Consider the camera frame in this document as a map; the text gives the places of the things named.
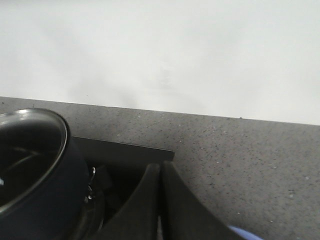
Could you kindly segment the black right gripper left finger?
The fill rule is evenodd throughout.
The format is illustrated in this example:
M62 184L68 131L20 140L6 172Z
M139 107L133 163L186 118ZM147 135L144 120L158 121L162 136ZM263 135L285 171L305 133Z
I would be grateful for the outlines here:
M95 240L155 240L158 229L160 166L149 164L123 207L93 237Z

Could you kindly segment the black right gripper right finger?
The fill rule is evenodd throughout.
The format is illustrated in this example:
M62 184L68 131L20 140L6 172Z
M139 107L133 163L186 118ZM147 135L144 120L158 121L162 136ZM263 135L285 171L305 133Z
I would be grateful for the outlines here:
M162 234L165 240L242 240L185 185L173 162L161 167Z

